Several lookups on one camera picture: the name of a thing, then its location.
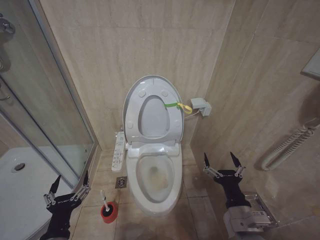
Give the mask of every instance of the wall-mounted box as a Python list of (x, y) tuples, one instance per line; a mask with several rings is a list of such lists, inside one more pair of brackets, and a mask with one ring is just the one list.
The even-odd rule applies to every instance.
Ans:
[(305, 65), (301, 74), (311, 77), (316, 80), (320, 80), (320, 48), (310, 61)]

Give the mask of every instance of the floor drain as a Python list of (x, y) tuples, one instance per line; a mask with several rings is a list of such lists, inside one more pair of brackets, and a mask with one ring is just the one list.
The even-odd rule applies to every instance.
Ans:
[(16, 165), (16, 166), (14, 167), (14, 170), (20, 171), (20, 170), (22, 170), (25, 166), (26, 166), (25, 163), (19, 163), (18, 165)]
[(123, 189), (127, 187), (127, 176), (119, 176), (116, 178), (115, 188)]

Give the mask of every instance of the red toilet brush holder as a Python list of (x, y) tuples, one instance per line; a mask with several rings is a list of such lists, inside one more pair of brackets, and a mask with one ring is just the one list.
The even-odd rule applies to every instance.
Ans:
[(117, 208), (117, 205), (112, 201), (107, 202), (107, 205), (109, 207), (109, 211), (106, 211), (106, 206), (103, 205), (100, 213), (103, 221), (106, 224), (110, 224), (117, 218), (118, 208)]

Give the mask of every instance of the robotic claw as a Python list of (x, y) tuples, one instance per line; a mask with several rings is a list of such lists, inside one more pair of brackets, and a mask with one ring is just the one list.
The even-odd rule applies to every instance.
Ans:
[(52, 213), (47, 232), (40, 240), (68, 240), (70, 237), (70, 217), (73, 209), (77, 208), (88, 195), (89, 187), (88, 171), (85, 174), (83, 185), (76, 193), (70, 193), (55, 197), (58, 190), (61, 175), (51, 185), (48, 194), (43, 195), (46, 209)]
[(257, 233), (263, 232), (264, 228), (271, 227), (273, 223), (265, 211), (252, 211), (250, 202), (239, 188), (246, 167), (241, 165), (232, 152), (230, 154), (236, 171), (213, 169), (206, 154), (204, 154), (203, 171), (223, 187), (227, 199), (225, 206), (228, 209), (223, 221), (229, 238), (236, 236), (238, 240), (263, 240)]

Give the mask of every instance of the white toilet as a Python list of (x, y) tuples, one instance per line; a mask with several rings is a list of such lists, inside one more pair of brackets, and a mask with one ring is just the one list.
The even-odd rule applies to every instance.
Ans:
[(184, 114), (165, 104), (181, 102), (172, 83), (156, 75), (140, 78), (125, 98), (127, 177), (136, 204), (147, 215), (165, 215), (179, 199)]

